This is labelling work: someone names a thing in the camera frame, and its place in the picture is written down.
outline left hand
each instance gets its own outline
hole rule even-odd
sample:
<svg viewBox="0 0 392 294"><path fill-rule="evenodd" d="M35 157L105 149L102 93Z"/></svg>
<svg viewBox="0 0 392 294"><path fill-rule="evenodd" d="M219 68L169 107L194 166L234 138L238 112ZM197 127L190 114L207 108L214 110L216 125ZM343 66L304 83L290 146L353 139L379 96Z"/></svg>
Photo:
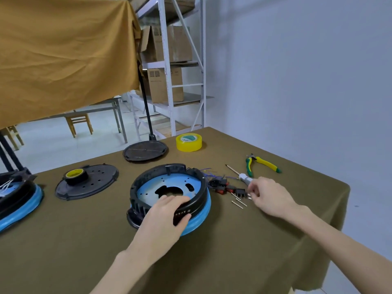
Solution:
<svg viewBox="0 0 392 294"><path fill-rule="evenodd" d="M179 240L187 226L191 214L184 216L177 226L173 225L173 217L176 209L189 200L188 196L160 197L147 212L127 251L143 258L149 267L157 262Z"/></svg>

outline olive green tablecloth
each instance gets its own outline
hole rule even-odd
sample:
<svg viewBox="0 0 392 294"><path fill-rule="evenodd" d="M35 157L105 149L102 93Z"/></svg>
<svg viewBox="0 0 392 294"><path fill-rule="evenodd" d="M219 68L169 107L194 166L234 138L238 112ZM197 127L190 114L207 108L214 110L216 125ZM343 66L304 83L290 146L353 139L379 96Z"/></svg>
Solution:
<svg viewBox="0 0 392 294"><path fill-rule="evenodd" d="M121 152L39 173L42 204L27 218L0 234L0 293L89 293L132 241L136 230L126 220L129 189L143 171L165 163L213 168L234 176L225 164L245 172L253 153L276 164L283 173L254 164L256 176L273 178L336 228L345 217L347 184L265 152L212 128L198 130L203 148L193 153L176 149L145 164L126 162ZM63 174L83 165L111 164L120 176L106 190L88 198L64 201L54 196ZM237 187L242 182L231 180ZM136 284L132 294L247 293L287 294L290 287L321 287L328 258L320 248L288 223L266 216L250 200L240 209L230 194L211 194L205 222L181 237L174 247Z"/></svg>

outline wooden chair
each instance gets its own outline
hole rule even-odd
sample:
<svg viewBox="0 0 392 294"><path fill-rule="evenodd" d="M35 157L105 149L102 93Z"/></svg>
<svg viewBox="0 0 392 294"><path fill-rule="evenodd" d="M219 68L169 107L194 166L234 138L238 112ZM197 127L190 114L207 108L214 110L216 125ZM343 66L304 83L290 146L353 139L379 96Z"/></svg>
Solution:
<svg viewBox="0 0 392 294"><path fill-rule="evenodd" d="M22 140L22 138L20 137L19 132L18 132L18 130L17 130L17 128L16 128L15 126L6 127L6 128L1 129L0 131L1 131L1 133L2 133L4 136L7 136L7 137L8 137L8 139L10 140L10 142L12 143L12 145L14 146L15 150L19 150L19 147L18 147L17 143L15 142L15 140L14 140L14 138L13 138L13 136L12 136L12 133L13 133L13 134L16 136L16 138L19 140L20 145L24 145L23 140Z"/></svg>
<svg viewBox="0 0 392 294"><path fill-rule="evenodd" d="M73 138L76 137L76 130L75 130L74 124L77 124L77 123L87 123L87 127L89 128L90 134L92 135L92 132L94 130L92 129L92 126L91 126L91 123L90 123L90 119L89 119L89 115L87 113L86 114L80 114L80 115L77 115L77 116L66 116L65 118L67 120L68 127L71 130Z"/></svg>

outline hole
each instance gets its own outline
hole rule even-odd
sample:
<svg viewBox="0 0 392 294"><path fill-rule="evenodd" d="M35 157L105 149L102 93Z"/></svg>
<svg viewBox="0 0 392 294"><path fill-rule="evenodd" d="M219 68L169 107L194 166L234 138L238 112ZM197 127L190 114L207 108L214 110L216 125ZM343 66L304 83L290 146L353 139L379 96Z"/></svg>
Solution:
<svg viewBox="0 0 392 294"><path fill-rule="evenodd" d="M195 190L195 188L190 183L186 183L185 187L188 188L189 192L193 192Z"/></svg>
<svg viewBox="0 0 392 294"><path fill-rule="evenodd" d="M158 194L158 198L162 197L163 195L174 195L174 196L182 196L184 193L179 187L166 187L162 186L158 190L155 191L155 194Z"/></svg>

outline yellow tape roll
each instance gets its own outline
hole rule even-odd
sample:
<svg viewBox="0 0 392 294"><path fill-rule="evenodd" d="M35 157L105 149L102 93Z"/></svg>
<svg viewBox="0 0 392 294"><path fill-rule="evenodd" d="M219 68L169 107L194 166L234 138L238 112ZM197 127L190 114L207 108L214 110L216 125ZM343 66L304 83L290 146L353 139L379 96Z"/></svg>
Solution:
<svg viewBox="0 0 392 294"><path fill-rule="evenodd" d="M195 133L185 133L176 137L177 148L182 152L194 152L202 148L202 137Z"/></svg>

